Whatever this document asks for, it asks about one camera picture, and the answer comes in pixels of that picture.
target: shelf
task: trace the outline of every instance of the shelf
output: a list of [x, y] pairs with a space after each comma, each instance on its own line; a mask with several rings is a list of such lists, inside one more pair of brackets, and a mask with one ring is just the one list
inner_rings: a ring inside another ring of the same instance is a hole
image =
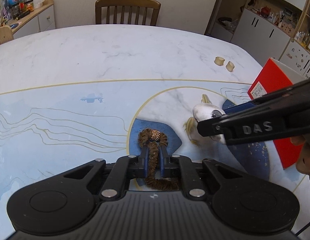
[[234, 34], [234, 32], [232, 32], [231, 30], [229, 29], [226, 29], [226, 26], [222, 25], [218, 20], [216, 20], [216, 23], [220, 26], [222, 26], [225, 30], [227, 30], [229, 33], [231, 33], [232, 35]]
[[39, 15], [42, 11], [46, 10], [48, 7], [54, 5], [53, 0], [45, 0], [43, 2], [43, 6], [37, 9], [34, 9], [33, 12], [31, 12], [29, 15], [26, 15], [25, 17], [21, 18], [20, 20], [14, 20], [11, 19], [8, 21], [8, 25], [21, 22], [16, 28], [12, 30], [13, 34], [16, 33], [20, 28], [22, 28], [26, 23], [28, 23], [31, 19]]
[[301, 44], [300, 42], [298, 42], [297, 40], [295, 40], [295, 39], [293, 39], [293, 40], [294, 40], [297, 44], [299, 44], [300, 46], [302, 46], [303, 49], [305, 49], [305, 50], [308, 52], [308, 54], [310, 54], [310, 50], [309, 50], [308, 48], [304, 47], [304, 45]]

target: white plush toy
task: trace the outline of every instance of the white plush toy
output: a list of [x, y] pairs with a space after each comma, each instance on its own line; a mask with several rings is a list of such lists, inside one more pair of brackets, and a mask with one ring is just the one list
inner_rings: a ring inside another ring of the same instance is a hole
[[203, 147], [211, 140], [225, 144], [225, 138], [223, 135], [202, 137], [197, 131], [198, 122], [220, 116], [222, 114], [225, 114], [225, 112], [221, 108], [214, 106], [208, 99], [207, 95], [202, 95], [202, 103], [193, 108], [193, 117], [190, 117], [184, 124], [190, 141], [199, 147]]

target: white table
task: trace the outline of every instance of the white table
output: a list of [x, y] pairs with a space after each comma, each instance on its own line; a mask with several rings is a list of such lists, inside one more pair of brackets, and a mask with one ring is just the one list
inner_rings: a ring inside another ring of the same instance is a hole
[[[214, 64], [232, 61], [235, 69]], [[170, 125], [176, 151], [243, 169], [227, 150], [191, 144], [183, 124], [206, 94], [249, 100], [261, 66], [243, 49], [179, 30], [135, 25], [57, 29], [0, 46], [0, 240], [13, 228], [6, 203], [19, 188], [98, 157], [128, 154], [135, 118]], [[270, 180], [294, 190], [303, 178], [283, 171], [272, 142]]]

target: small wooden chair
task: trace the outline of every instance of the small wooden chair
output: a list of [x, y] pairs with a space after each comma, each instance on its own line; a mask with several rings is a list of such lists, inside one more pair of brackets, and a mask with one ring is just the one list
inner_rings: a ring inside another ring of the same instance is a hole
[[11, 27], [0, 27], [0, 45], [14, 39]]
[[117, 23], [117, 7], [122, 7], [121, 17], [120, 17], [120, 24], [124, 24], [124, 13], [125, 13], [125, 6], [129, 6], [129, 13], [128, 13], [128, 22], [127, 24], [131, 24], [132, 20], [132, 9], [133, 6], [137, 6], [136, 17], [135, 17], [135, 25], [138, 24], [138, 17], [139, 17], [139, 9], [140, 7], [144, 7], [144, 16], [142, 25], [146, 24], [146, 15], [147, 9], [152, 8], [153, 13], [151, 17], [150, 26], [155, 26], [159, 14], [160, 3], [155, 0], [97, 0], [95, 3], [95, 20], [96, 24], [102, 24], [102, 8], [107, 7], [107, 15], [106, 15], [106, 24], [110, 23], [110, 6], [115, 6], [114, 8], [114, 18], [113, 23]]

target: human hand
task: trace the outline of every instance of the human hand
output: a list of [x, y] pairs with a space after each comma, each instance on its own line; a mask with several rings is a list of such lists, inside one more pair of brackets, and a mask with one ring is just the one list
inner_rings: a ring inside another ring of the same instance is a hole
[[295, 146], [304, 144], [296, 162], [296, 169], [300, 173], [310, 176], [310, 145], [306, 142], [303, 136], [291, 137], [290, 140]]

